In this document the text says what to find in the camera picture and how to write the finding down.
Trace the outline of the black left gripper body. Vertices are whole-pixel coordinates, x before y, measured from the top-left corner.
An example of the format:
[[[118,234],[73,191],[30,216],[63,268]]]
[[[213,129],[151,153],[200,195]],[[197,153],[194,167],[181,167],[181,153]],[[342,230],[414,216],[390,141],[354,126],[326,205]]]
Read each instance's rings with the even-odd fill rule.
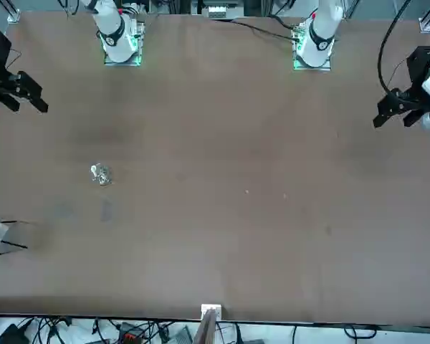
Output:
[[[406,59],[411,86],[406,91],[392,90],[399,100],[393,101],[393,110],[430,111],[430,95],[422,88],[430,70],[430,46],[417,47]]]

